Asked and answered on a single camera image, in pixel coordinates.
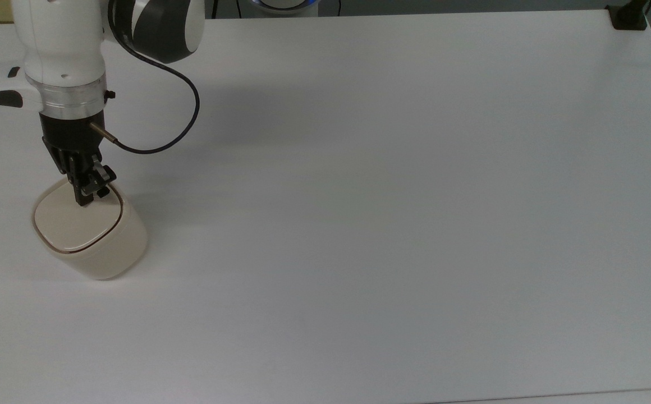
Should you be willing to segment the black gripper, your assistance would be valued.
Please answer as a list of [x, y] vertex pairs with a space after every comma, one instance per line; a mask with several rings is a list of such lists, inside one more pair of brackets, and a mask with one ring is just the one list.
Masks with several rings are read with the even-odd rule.
[[108, 184], [117, 176], [110, 166], [104, 166], [99, 158], [102, 136], [90, 127], [90, 123], [104, 126], [103, 112], [78, 120], [62, 120], [39, 114], [43, 143], [62, 174], [66, 174], [74, 189], [77, 204], [84, 207], [94, 200], [110, 194]]

